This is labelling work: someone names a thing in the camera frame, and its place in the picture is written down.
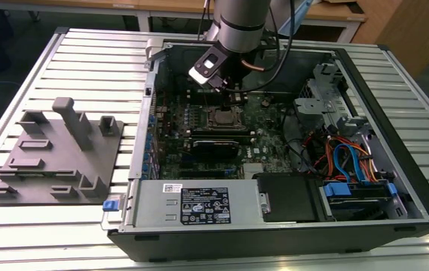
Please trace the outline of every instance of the motherboard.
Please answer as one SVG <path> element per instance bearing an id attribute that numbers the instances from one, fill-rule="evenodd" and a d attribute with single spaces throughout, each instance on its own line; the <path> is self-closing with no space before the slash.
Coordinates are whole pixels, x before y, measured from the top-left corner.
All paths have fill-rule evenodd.
<path id="1" fill-rule="evenodd" d="M 262 94 L 228 107 L 200 96 L 193 104 L 179 95 L 169 103 L 159 99 L 159 177 L 244 179 L 255 173 L 291 172 L 279 129 L 283 105 L 270 104 Z"/>

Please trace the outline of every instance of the aluminum slotted table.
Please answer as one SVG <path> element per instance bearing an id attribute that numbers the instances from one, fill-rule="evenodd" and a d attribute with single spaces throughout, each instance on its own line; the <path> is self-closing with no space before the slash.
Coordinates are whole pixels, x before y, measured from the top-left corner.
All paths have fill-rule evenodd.
<path id="1" fill-rule="evenodd" d="M 139 105 L 147 69 L 149 37 L 195 39 L 193 35 L 60 29 L 0 119 L 0 166 L 21 128 L 24 110 L 45 110 L 56 97 L 72 97 L 74 109 L 90 120 L 113 115 L 125 123 L 109 193 L 127 190 Z M 299 46 L 339 44 L 296 41 Z M 429 100 L 389 51 L 374 45 L 344 44 L 378 103 L 429 180 Z M 348 92 L 359 110 L 352 93 Z M 354 254 L 259 257 L 172 263 L 135 263 L 107 238 L 120 223 L 120 212 L 100 206 L 0 207 L 0 269 L 262 269 L 262 270 L 429 270 L 429 235 L 391 242 Z"/>

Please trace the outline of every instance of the white sticker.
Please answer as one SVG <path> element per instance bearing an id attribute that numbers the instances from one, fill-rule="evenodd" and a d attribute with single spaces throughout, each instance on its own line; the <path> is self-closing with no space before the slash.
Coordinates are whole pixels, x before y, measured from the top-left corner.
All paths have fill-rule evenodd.
<path id="1" fill-rule="evenodd" d="M 161 192 L 164 193 L 180 193 L 183 185 L 180 183 L 164 183 Z"/>
<path id="2" fill-rule="evenodd" d="M 113 7 L 124 7 L 124 8 L 133 8 L 133 5 L 120 5 L 120 4 L 112 4 Z"/>
<path id="3" fill-rule="evenodd" d="M 365 21 L 365 18 L 347 17 L 347 21 Z"/>

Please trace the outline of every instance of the power supply label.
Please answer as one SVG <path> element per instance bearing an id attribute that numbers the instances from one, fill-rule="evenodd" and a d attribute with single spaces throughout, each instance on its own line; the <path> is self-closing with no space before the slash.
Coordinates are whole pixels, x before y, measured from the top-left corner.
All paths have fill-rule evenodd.
<path id="1" fill-rule="evenodd" d="M 231 223 L 227 188 L 183 188 L 180 222 L 183 225 Z"/>

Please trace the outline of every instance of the green circuit board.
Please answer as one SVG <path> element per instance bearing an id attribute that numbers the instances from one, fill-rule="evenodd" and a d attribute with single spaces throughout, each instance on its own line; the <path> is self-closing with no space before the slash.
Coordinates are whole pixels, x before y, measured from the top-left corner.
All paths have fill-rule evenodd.
<path id="1" fill-rule="evenodd" d="M 283 113 L 279 106 L 262 106 L 263 95 L 250 95 L 243 106 L 236 107 L 240 115 L 240 126 L 246 127 L 250 142 L 239 145 L 234 159 L 215 163 L 196 161 L 188 151 L 188 133 L 195 128 L 207 127 L 208 111 L 212 106 L 188 105 L 175 100 L 165 113 L 165 122 L 171 131 L 160 136 L 164 154 L 160 160 L 160 178 L 164 180 L 212 178 L 244 178 L 242 165 L 260 163 L 264 172 L 290 172 L 290 161 L 283 149 L 279 123 Z"/>

